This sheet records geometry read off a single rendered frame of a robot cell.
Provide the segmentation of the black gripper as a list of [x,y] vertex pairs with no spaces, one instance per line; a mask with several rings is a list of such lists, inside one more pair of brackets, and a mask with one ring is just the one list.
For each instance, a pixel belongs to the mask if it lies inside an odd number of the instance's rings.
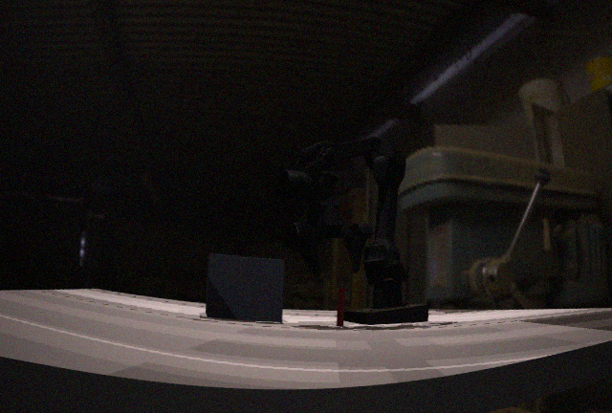
[[282,246],[298,252],[307,262],[315,277],[320,276],[316,239],[343,238],[350,253],[352,268],[358,272],[365,241],[373,235],[372,225],[368,222],[355,222],[342,228],[345,220],[340,220],[338,208],[340,201],[335,197],[316,198],[309,204],[307,216],[311,215],[313,227],[309,224],[292,225],[281,235]]

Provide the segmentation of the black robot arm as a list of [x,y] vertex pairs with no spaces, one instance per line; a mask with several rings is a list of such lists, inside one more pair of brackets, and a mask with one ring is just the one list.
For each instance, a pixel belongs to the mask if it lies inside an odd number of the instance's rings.
[[[371,155],[375,152],[382,156],[375,159]],[[335,197],[333,184],[339,179],[330,172],[317,172],[360,155],[374,171],[379,185],[375,238],[371,246],[364,248],[362,261],[369,285],[374,284],[371,309],[403,307],[406,304],[402,304],[402,282],[406,282],[408,273],[394,243],[398,187],[405,172],[405,159],[400,151],[375,136],[343,143],[321,141],[302,149],[295,166],[287,163],[277,166],[272,193],[279,199],[303,201],[307,198],[308,204],[316,198]],[[317,174],[311,175],[314,173]]]

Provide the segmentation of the dark red peg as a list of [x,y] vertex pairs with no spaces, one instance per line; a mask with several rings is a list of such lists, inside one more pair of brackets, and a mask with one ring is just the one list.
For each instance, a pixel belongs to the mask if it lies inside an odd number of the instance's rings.
[[337,326],[343,326],[343,311],[345,308],[345,288],[338,289],[338,319]]

